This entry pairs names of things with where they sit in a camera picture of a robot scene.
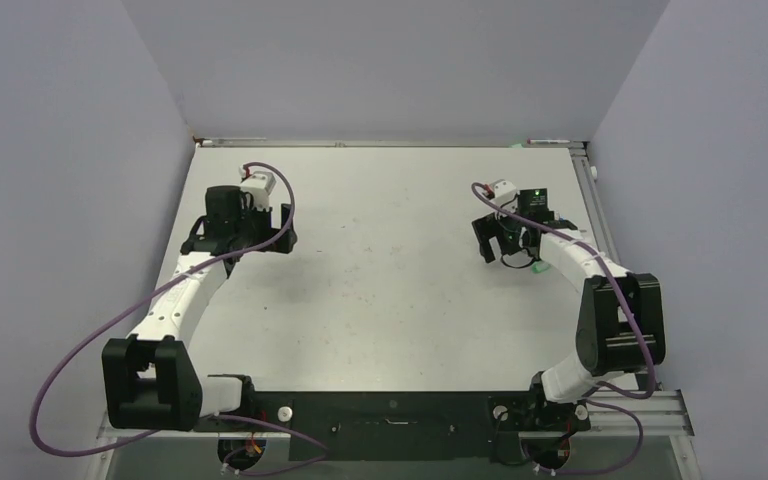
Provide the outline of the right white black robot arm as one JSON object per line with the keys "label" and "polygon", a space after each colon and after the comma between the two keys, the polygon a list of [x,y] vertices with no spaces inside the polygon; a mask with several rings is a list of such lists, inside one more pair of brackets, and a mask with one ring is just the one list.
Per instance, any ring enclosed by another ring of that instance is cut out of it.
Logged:
{"label": "right white black robot arm", "polygon": [[573,350],[537,373],[540,391],[524,403],[527,419],[549,428],[564,416],[564,403],[601,388],[650,397],[656,367],[666,356],[659,280],[606,256],[574,222],[549,208],[544,189],[518,190],[501,181],[474,182],[470,190],[491,210],[472,223],[486,263],[524,253],[560,273],[580,296]]}

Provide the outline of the green key tag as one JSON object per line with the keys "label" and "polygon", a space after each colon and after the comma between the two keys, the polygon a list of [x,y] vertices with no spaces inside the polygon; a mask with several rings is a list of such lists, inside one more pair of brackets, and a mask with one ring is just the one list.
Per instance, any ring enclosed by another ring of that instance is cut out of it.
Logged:
{"label": "green key tag", "polygon": [[533,265],[531,267],[531,270],[532,270],[533,273],[539,274],[539,273],[547,271],[549,268],[550,268],[550,265],[548,263],[538,262],[538,263],[536,263],[535,265]]}

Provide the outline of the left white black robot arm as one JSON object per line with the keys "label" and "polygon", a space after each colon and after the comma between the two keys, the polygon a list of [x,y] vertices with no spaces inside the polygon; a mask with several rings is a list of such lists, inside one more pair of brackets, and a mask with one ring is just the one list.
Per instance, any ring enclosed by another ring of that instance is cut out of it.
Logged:
{"label": "left white black robot arm", "polygon": [[205,212],[180,247],[173,277],[146,316],[125,338],[107,341],[102,367],[110,424],[118,429],[194,429],[210,414],[234,430],[249,428],[257,401],[246,395],[243,375],[197,370],[188,345],[207,306],[237,263],[232,252],[291,253],[297,240],[291,206],[280,206],[281,225],[272,225],[273,175],[258,171],[238,186],[214,186],[205,193]]}

